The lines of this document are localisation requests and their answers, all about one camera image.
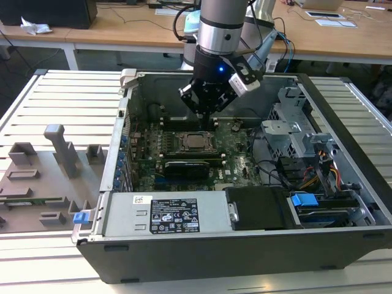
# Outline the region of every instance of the white cloth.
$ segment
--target white cloth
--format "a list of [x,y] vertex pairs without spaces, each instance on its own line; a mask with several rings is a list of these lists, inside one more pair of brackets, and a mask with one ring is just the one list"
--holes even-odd
[[29,21],[26,21],[23,17],[22,19],[22,24],[20,27],[27,33],[36,35],[36,34],[43,34],[45,32],[52,32],[52,30],[49,28],[49,25],[47,24],[35,24],[35,23],[30,23]]

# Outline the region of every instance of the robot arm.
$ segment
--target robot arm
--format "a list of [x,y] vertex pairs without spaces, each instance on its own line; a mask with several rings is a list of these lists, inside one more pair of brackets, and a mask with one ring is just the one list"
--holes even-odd
[[207,0],[202,2],[200,28],[190,84],[180,89],[184,103],[208,127],[209,117],[235,98],[260,86],[257,72],[236,53],[247,7],[254,0]]

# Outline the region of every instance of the metal slatted table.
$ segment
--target metal slatted table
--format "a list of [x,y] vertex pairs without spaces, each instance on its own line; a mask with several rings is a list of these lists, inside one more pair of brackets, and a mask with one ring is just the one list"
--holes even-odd
[[[392,184],[391,126],[352,85],[312,78],[386,180]],[[49,123],[64,124],[77,149],[108,147],[118,100],[119,72],[50,70],[33,76],[0,120],[0,176],[16,141],[36,150],[52,147],[43,137]],[[316,122],[325,130],[321,119]],[[71,232],[0,235],[1,293],[392,293],[392,250],[374,251],[343,270],[262,276],[107,285],[70,240]]]

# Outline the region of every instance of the warning label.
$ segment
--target warning label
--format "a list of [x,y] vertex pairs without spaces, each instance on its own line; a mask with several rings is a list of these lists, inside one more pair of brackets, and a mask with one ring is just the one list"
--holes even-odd
[[169,199],[151,201],[153,234],[200,232],[196,199]]

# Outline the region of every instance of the computer case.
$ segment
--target computer case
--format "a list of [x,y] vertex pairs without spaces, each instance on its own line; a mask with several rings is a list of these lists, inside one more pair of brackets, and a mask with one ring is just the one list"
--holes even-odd
[[21,17],[32,23],[88,29],[97,16],[94,0],[0,0],[0,20],[4,25],[21,24]]

